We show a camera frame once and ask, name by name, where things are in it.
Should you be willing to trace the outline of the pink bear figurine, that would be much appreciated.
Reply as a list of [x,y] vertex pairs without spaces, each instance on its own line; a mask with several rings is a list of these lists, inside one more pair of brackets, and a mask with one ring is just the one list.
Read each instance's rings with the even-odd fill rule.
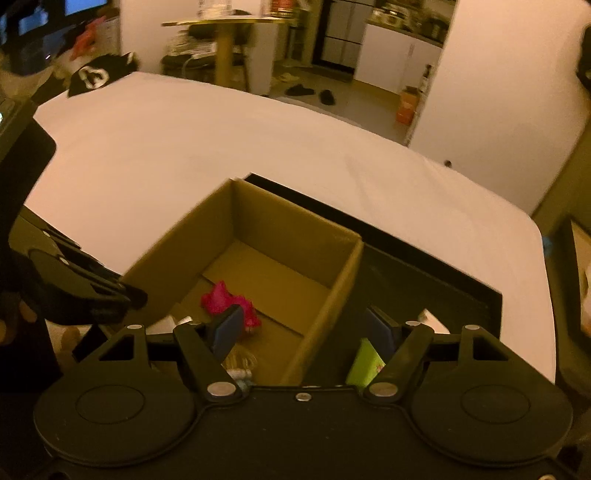
[[232,295],[225,283],[219,281],[211,287],[211,290],[202,294],[200,297],[200,307],[212,317],[208,332],[212,334],[214,328],[217,326],[217,320],[222,320],[223,314],[235,306],[239,306],[242,309],[243,333],[255,334],[262,327],[262,321],[257,316],[256,308],[253,306],[252,301],[242,295]]

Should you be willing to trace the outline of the black slipper left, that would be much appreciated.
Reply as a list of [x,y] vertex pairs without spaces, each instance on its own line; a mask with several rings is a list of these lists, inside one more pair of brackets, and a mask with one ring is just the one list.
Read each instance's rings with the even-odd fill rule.
[[297,84],[287,88],[284,94],[290,97],[314,96],[315,90],[305,87],[303,84]]

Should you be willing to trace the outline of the small blue white figurine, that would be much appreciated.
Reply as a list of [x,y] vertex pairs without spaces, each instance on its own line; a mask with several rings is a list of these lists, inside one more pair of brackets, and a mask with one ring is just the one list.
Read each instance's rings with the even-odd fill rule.
[[240,344],[233,346],[228,356],[223,360],[222,366],[240,389],[245,391],[252,387],[257,360],[248,348]]

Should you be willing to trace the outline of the black slipper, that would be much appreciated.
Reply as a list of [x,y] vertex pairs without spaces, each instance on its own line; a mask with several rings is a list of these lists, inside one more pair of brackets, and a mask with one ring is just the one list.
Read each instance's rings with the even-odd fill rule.
[[318,94],[318,99],[320,99],[322,105],[325,106],[334,106],[335,105],[335,97],[332,94],[331,90],[325,89]]
[[287,88],[284,94],[290,97],[314,96],[315,90],[305,87],[303,84],[297,84]]

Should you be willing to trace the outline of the round gold side table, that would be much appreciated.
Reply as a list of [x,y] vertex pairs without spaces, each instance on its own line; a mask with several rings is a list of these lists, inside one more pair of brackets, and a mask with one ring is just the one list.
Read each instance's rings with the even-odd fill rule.
[[205,26],[214,25],[216,42],[214,84],[221,87],[231,85],[233,65],[233,48],[238,25],[281,24],[290,22],[290,17],[256,16],[256,15],[225,15],[221,17],[198,17],[186,20],[172,20],[161,23],[162,27]]

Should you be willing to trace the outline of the white kitchen cabinet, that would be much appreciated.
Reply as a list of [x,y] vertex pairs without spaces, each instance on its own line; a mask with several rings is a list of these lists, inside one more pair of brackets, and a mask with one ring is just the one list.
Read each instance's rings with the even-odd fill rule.
[[354,78],[399,94],[419,87],[428,65],[435,68],[443,47],[383,26],[368,24]]

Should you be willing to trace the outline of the green toy box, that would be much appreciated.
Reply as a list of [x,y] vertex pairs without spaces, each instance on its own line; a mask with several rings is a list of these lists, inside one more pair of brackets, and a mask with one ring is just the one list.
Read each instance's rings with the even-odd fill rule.
[[368,338],[362,338],[356,352],[355,360],[346,376],[346,385],[364,390],[385,367],[386,362],[370,343]]

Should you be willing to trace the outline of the white rectangular box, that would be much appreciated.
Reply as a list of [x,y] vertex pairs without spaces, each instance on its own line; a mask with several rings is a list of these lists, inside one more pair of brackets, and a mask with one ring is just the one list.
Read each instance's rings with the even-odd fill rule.
[[418,321],[433,329],[436,334],[448,335],[450,333],[449,329],[428,309],[424,309],[419,314]]

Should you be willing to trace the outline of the orange cardboard box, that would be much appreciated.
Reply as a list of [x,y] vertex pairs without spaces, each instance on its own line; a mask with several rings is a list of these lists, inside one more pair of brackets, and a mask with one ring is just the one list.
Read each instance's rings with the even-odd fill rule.
[[396,113],[398,123],[410,126],[415,116],[420,100],[420,92],[417,87],[407,86],[400,93],[399,107]]

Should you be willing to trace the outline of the black slipper right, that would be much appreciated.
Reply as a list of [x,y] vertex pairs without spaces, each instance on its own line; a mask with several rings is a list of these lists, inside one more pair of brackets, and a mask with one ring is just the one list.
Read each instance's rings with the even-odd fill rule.
[[335,105],[335,97],[332,94],[331,90],[325,89],[318,94],[318,99],[320,99],[322,105],[325,106],[334,106]]

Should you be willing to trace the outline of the black ghost face mask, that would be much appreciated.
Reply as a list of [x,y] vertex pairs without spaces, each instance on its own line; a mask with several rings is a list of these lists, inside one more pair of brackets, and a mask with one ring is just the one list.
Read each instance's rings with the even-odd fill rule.
[[137,70],[138,59],[134,52],[99,56],[73,73],[68,96],[73,97],[101,89]]

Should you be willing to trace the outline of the brown cardboard box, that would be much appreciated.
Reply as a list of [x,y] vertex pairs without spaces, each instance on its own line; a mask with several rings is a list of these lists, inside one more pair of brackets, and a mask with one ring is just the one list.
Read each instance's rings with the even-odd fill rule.
[[172,314],[208,322],[200,298],[218,282],[252,302],[260,324],[242,343],[256,384],[295,386],[355,284],[359,234],[243,180],[226,180],[125,274],[147,303],[127,324]]

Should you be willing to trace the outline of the black tray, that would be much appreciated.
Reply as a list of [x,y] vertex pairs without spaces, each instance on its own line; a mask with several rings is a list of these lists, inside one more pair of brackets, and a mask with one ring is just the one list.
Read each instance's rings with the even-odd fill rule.
[[428,310],[453,334],[460,333],[465,325],[476,324],[500,336],[503,296],[498,291],[367,222],[287,186],[254,173],[246,181],[360,234],[365,243],[348,302],[305,372],[305,385],[332,387],[345,383],[360,340],[370,334],[370,323],[363,317],[370,306],[383,310],[399,324],[415,320]]

